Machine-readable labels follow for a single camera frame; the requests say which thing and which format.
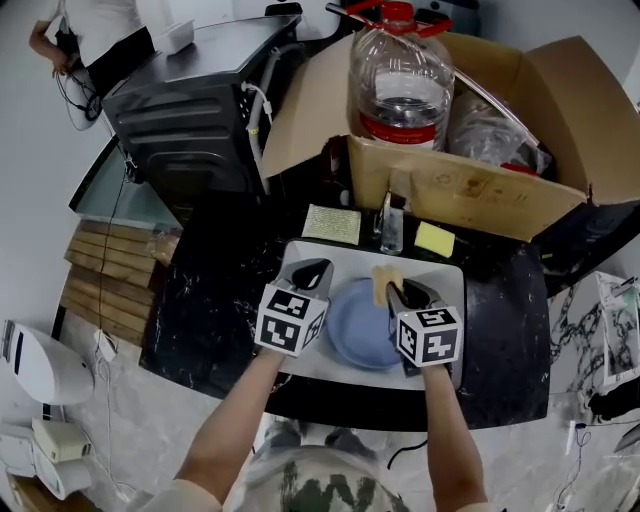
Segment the tiled floor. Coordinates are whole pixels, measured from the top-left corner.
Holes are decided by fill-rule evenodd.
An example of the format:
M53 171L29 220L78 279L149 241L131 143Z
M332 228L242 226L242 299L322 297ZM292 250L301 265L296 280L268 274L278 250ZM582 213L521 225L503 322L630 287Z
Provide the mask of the tiled floor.
M93 332L92 326L68 314L61 339L93 360ZM155 493L173 478L193 435L219 401L146 372L137 366L136 358L135 349L122 345L121 355L110 365L112 473L116 480ZM106 383L98 379L94 398L67 410L68 416L87 430L105 464L106 388ZM567 415L574 398L573 394L553 396L544 420L473 432L484 463L487 492L497 510L544 512L552 503L577 459L575 444L570 456L565 457ZM640 414L635 412L618 420L638 417ZM573 486L575 496L569 510L616 510L640 474L640 450L632 448L622 456L611 455L630 426L589 429L592 438L583 449L581 472ZM308 442L320 442L329 431L328 426L314 426ZM359 435L376 451L381 468L399 448L425 439L423 433L359 431ZM414 512L435 510L426 461L424 449L403 452L391 469L395 490ZM125 501L105 471L92 463L91 472L95 485L88 492L90 498L105 511L122 510ZM120 494L132 495L124 487Z

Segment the marble countertop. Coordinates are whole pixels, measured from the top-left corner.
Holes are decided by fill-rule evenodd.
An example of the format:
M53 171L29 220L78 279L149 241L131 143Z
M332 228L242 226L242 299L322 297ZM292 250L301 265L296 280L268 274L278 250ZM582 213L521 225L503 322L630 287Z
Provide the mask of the marble countertop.
M186 226L145 336L140 364L223 398L251 361L257 306L288 240L300 236L308 202L258 206L208 192ZM413 240L417 222L405 222ZM371 218L360 245L376 248ZM422 249L403 256L453 263L465 274L466 344L458 398L471 428L543 418L549 397L549 320L537 248L456 230L450 260ZM267 412L354 428L425 431L421 391L340 384L280 374Z

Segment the blue plate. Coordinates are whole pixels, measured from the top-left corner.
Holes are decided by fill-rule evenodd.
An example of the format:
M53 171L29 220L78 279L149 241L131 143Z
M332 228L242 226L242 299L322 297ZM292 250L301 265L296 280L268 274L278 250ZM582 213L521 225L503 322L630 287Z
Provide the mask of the blue plate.
M373 304L373 281L354 281L331 301L327 332L336 351L368 370L388 370L402 361L389 334L389 308Z

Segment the green sponge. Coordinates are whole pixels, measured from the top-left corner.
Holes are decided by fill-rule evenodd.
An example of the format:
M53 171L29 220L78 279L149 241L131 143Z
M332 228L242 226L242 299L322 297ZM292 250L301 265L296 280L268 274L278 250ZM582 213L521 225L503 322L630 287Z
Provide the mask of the green sponge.
M440 229L432 224L421 222L416 234L416 246L450 258L456 237L453 233Z

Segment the red cap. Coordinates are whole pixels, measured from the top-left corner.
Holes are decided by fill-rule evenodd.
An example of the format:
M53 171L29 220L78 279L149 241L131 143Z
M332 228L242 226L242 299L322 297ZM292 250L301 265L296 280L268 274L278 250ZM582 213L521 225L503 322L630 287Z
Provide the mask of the red cap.
M413 21L413 5L409 2L383 2L382 18L388 21Z

